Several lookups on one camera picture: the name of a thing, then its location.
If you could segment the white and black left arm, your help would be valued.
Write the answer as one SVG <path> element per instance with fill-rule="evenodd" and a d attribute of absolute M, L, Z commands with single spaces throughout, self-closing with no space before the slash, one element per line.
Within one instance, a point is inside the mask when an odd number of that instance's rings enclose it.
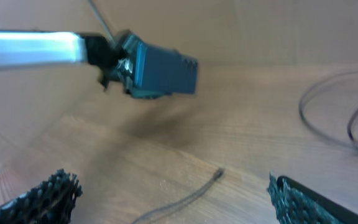
<path fill-rule="evenodd" d="M 0 70 L 78 63 L 98 67 L 104 88 L 120 82 L 132 98 L 196 91 L 197 59 L 148 44 L 129 30 L 116 43 L 97 33 L 0 30 Z"/>

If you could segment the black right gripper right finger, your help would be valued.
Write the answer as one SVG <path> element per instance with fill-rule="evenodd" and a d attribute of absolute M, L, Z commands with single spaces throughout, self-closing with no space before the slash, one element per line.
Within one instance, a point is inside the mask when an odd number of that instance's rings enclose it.
<path fill-rule="evenodd" d="M 358 224 L 358 214 L 285 176 L 269 175 L 267 192 L 281 224 Z"/>

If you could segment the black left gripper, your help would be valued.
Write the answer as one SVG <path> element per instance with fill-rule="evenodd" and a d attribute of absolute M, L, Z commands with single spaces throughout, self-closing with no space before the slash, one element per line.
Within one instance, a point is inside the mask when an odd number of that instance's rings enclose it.
<path fill-rule="evenodd" d="M 99 83 L 104 89 L 119 82 L 125 94 L 137 99 L 196 92 L 195 58 L 146 43 L 130 30 L 120 31 L 116 43 L 96 33 L 80 36 L 85 41 L 87 63 L 100 69 Z"/>

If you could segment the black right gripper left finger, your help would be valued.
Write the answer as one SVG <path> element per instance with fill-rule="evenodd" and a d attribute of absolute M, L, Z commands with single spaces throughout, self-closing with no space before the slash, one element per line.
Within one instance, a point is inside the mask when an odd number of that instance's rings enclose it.
<path fill-rule="evenodd" d="M 83 194 L 76 174 L 57 170 L 48 180 L 0 206 L 0 224 L 69 224 Z"/>

